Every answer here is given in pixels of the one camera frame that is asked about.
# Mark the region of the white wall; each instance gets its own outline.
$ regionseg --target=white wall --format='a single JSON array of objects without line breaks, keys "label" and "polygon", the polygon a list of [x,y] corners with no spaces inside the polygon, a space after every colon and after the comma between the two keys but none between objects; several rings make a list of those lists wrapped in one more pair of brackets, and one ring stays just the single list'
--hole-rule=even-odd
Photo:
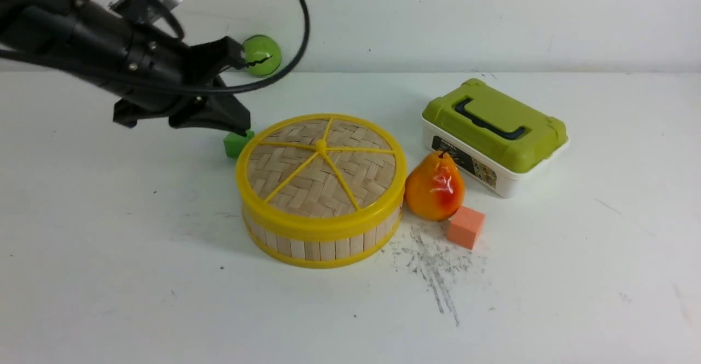
[{"label": "white wall", "polygon": [[[701,71],[701,0],[307,1],[304,71]],[[301,39],[296,0],[185,0],[175,13],[190,42],[263,33],[289,57]]]}]

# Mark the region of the orange cube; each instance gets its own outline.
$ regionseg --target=orange cube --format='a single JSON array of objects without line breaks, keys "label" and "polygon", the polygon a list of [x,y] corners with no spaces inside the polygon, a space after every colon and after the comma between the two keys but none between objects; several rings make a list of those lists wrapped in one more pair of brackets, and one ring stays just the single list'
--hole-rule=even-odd
[{"label": "orange cube", "polygon": [[483,213],[468,207],[460,207],[450,219],[450,227],[448,227],[446,238],[450,242],[455,242],[455,244],[472,250],[480,237],[484,219]]}]

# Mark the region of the plastic storage box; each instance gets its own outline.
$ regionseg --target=plastic storage box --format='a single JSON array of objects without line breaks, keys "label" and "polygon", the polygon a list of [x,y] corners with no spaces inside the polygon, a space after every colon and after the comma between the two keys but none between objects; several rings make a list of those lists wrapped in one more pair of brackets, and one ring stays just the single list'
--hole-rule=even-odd
[{"label": "plastic storage box", "polygon": [[423,144],[448,151],[501,197],[537,184],[569,145],[563,122],[475,78],[429,102],[422,117]]}]

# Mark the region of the box handle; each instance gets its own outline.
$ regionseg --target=box handle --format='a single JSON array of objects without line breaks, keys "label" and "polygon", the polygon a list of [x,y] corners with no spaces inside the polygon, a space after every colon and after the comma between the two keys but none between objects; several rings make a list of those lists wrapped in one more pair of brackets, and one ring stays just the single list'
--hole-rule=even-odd
[{"label": "box handle", "polygon": [[523,135],[526,132],[526,128],[521,126],[516,130],[513,130],[511,132],[499,130],[498,128],[494,127],[493,125],[489,124],[488,122],[485,122],[484,120],[481,120],[480,118],[476,117],[475,115],[471,114],[470,112],[467,112],[465,110],[465,106],[473,101],[473,99],[468,98],[466,100],[461,101],[458,105],[455,106],[456,112],[458,114],[463,115],[464,117],[470,119],[473,124],[475,124],[477,127],[481,127],[483,129],[488,129],[490,132],[493,132],[494,134],[498,135],[501,138],[504,138],[506,140],[516,140],[521,135]]}]

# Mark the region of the foam block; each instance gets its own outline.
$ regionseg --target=foam block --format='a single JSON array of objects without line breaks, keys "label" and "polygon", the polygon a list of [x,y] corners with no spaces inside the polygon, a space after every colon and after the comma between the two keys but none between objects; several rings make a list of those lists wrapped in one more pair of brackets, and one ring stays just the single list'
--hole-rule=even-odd
[{"label": "foam block", "polygon": [[468,207],[460,207],[450,219],[446,238],[454,244],[472,250],[480,237],[485,218],[481,212]]},{"label": "foam block", "polygon": [[243,151],[243,147],[245,147],[255,135],[253,130],[247,130],[245,137],[233,133],[227,135],[226,138],[223,139],[223,148],[226,151],[226,157],[237,159],[238,155]]}]

